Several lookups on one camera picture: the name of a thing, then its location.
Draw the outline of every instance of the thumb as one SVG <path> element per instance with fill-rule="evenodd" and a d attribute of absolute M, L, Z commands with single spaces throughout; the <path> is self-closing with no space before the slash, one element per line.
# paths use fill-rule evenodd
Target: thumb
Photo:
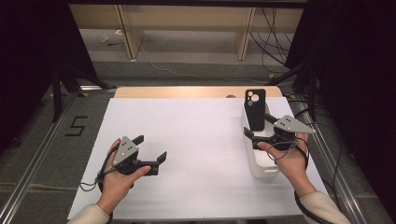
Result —
<path fill-rule="evenodd" d="M 143 166 L 140 167 L 138 170 L 136 170 L 133 174 L 129 175 L 129 179 L 132 182 L 135 182 L 137 179 L 139 179 L 140 177 L 144 176 L 146 173 L 149 172 L 149 170 L 151 169 L 150 166 Z"/>
<path fill-rule="evenodd" d="M 260 142 L 257 144 L 257 146 L 259 148 L 261 148 L 262 150 L 266 151 L 267 153 L 269 153 L 273 158 L 277 158 L 278 155 L 278 150 L 270 150 L 270 149 L 276 149 L 273 146 L 271 146 L 270 144 L 266 143 L 266 142 Z"/>

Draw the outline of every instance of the table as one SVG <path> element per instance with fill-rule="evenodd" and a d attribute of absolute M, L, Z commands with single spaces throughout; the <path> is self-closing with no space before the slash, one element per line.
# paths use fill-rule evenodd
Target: table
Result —
<path fill-rule="evenodd" d="M 259 179 L 250 172 L 240 120 L 241 97 L 247 89 L 258 88 L 262 87 L 119 88 L 107 107 L 82 182 L 91 181 L 97 173 L 109 141 L 120 134 L 128 133 L 131 138 L 143 134 L 146 140 L 139 145 L 140 160 L 155 160 L 165 150 L 168 157 L 159 175 L 136 182 L 114 211 L 115 219 L 182 221 L 300 215 L 285 176 Z M 275 117 L 291 113 L 277 87 L 264 88 Z M 225 99 L 227 95 L 237 98 Z M 308 176 L 318 190 L 326 192 L 310 160 Z M 79 189 L 69 218 L 99 196 L 99 189 Z"/>

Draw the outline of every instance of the wrist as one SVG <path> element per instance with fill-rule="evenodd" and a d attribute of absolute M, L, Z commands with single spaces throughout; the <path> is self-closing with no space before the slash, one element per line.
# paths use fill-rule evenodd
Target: wrist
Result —
<path fill-rule="evenodd" d="M 300 198 L 317 191 L 306 175 L 291 176 L 288 177 L 288 180 L 293 185 L 294 190 Z"/>
<path fill-rule="evenodd" d="M 109 200 L 102 197 L 99 199 L 99 201 L 96 203 L 103 211 L 105 211 L 107 214 L 111 214 L 113 210 L 117 207 L 116 202 L 113 202 L 113 200 Z"/>

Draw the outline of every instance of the floor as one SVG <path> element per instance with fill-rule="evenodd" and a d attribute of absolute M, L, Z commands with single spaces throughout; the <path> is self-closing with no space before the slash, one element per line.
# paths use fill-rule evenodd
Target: floor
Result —
<path fill-rule="evenodd" d="M 233 34 L 230 33 L 147 31 L 137 58 L 130 60 L 127 57 L 120 31 L 80 31 L 99 78 L 114 81 L 118 86 L 216 85 L 217 83 L 219 85 L 262 85 L 270 80 L 271 75 L 279 76 L 288 70 L 273 58 L 262 54 L 262 50 L 252 38 L 249 40 L 246 59 L 239 61 L 236 57 Z M 262 39 L 266 39 L 267 35 L 261 34 Z M 257 34 L 254 36 L 262 43 Z M 292 39 L 292 35 L 278 36 L 283 49 L 290 47 L 288 39 Z M 277 48 L 267 46 L 266 49 L 278 60 L 282 61 L 282 58 L 284 60 L 285 55 Z M 139 74 L 145 75 L 137 77 L 134 81 L 118 77 L 118 75 L 114 77 L 109 75 L 109 73 L 114 75 L 129 71 L 131 64 L 134 64 L 134 75 L 131 76 L 135 76 L 136 71 L 141 71 Z M 181 80 L 186 75 L 191 79 Z M 284 94 L 289 94 L 292 93 L 291 84 L 292 78 L 281 83 L 279 88 Z M 81 85 L 91 84 L 81 80 Z M 17 204 L 18 210 L 13 215 L 11 223 L 66 222 L 65 218 L 73 202 L 77 183 L 84 171 L 85 162 L 90 156 L 95 134 L 100 128 L 100 120 L 106 111 L 106 103 L 113 94 L 114 91 L 91 91 L 90 96 L 87 97 L 89 101 L 78 97 L 70 105 L 67 105 L 69 96 L 64 97 L 65 110 L 68 114 L 64 117 L 62 127 L 56 130 L 54 140 L 48 143 L 48 151 L 38 164 L 37 173 L 30 174 L 33 178 L 32 184 L 22 201 Z M 294 101 L 304 100 L 303 95 L 299 97 L 302 98 Z M 304 109 L 304 104 L 290 100 L 290 107 L 296 115 Z M 329 168 L 329 163 L 332 164 L 334 161 L 327 161 L 326 158 L 329 158 L 328 154 L 331 154 L 330 157 L 335 160 L 340 158 L 337 177 L 340 182 L 346 184 L 345 186 L 337 184 L 337 193 L 328 188 L 329 194 L 333 199 L 341 201 L 343 213 L 354 223 L 392 223 L 359 166 L 353 161 L 353 155 L 348 153 L 347 146 L 338 135 L 331 116 L 327 114 L 325 104 L 319 99 L 316 111 L 318 127 L 327 148 L 318 147 L 323 141 L 322 138 L 310 140 L 312 145 L 315 145 L 312 149 L 312 156 L 318 171 L 322 178 L 332 182 L 333 168 Z M 86 115 L 88 119 L 81 119 L 82 124 L 79 125 L 84 125 L 84 122 L 89 122 L 90 125 L 84 130 L 85 135 L 71 141 L 71 138 L 65 137 L 71 132 L 69 124 L 81 114 Z M 53 129 L 51 117 L 52 101 L 49 90 L 48 94 L 43 97 L 43 105 L 37 108 L 31 122 L 26 125 L 21 135 L 23 139 L 21 145 L 11 146 L 0 157 L 0 204 L 6 204 L 17 183 L 23 175 L 26 175 L 26 169 L 35 157 L 37 149 L 43 147 L 47 139 L 47 130 Z M 300 119 L 309 121 L 306 113 L 302 114 Z M 351 198 L 345 196 L 348 195 L 348 192 L 345 192 L 348 190 L 352 195 L 353 203 L 358 205 L 357 210 L 360 210 L 362 218 L 354 217 L 357 215 L 356 209 L 350 207 Z M 301 217 L 280 217 L 267 221 L 268 223 L 304 223 Z"/>

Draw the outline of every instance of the finger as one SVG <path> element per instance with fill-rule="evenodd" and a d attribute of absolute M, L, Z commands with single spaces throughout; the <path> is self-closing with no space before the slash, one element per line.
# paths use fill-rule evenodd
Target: finger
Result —
<path fill-rule="evenodd" d="M 113 145 L 111 145 L 111 148 L 108 150 L 107 154 L 111 152 L 111 149 L 113 149 L 118 143 L 120 142 L 120 139 L 117 139 Z M 117 150 L 115 150 L 113 153 L 111 153 L 110 157 L 108 158 L 106 166 L 111 166 L 114 162 L 114 159 L 116 158 L 116 153 Z"/>
<path fill-rule="evenodd" d="M 297 144 L 300 148 L 306 149 L 306 144 L 308 142 L 308 133 L 297 133 Z"/>
<path fill-rule="evenodd" d="M 151 169 L 150 166 L 143 166 L 136 170 L 133 174 L 129 175 L 129 179 L 131 180 L 131 184 L 134 183 L 137 179 L 144 176 Z"/>
<path fill-rule="evenodd" d="M 308 133 L 297 133 L 297 134 L 296 134 L 296 137 L 297 137 L 297 138 L 304 139 L 305 142 L 308 141 Z"/>
<path fill-rule="evenodd" d="M 262 150 L 268 152 L 272 157 L 274 158 L 278 158 L 279 157 L 279 151 L 274 148 L 273 146 L 271 146 L 270 144 L 266 143 L 266 142 L 260 142 L 257 144 L 257 146 L 259 148 L 261 148 Z"/>
<path fill-rule="evenodd" d="M 119 138 L 117 138 L 117 140 L 114 141 L 113 144 L 111 145 L 111 147 L 108 149 L 107 154 L 110 153 L 111 149 L 112 149 L 113 147 L 115 147 L 120 141 L 121 141 L 121 140 L 120 140 Z"/>

